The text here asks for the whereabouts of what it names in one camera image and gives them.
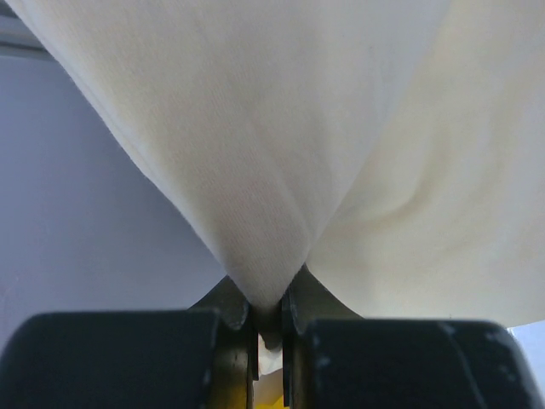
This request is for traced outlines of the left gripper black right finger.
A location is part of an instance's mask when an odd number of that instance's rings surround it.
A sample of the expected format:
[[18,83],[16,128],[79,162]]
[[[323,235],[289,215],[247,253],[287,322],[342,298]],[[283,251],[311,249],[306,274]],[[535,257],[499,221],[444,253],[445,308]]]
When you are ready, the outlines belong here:
[[306,268],[282,299],[291,408],[540,408],[520,347],[489,321],[370,319]]

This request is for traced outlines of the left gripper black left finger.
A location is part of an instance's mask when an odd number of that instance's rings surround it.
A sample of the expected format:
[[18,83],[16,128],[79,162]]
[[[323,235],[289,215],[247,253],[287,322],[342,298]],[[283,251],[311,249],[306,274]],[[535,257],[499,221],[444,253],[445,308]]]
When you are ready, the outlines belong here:
[[250,305],[230,279],[186,310],[38,314],[1,356],[4,408],[249,408]]

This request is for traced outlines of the cream yellow t-shirt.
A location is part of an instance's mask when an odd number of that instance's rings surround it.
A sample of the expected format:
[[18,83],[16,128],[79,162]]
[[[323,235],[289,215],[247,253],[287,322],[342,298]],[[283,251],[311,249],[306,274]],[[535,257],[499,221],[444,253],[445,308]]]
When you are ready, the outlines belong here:
[[372,318],[494,320],[544,369],[541,1],[11,1],[1,335],[301,266]]

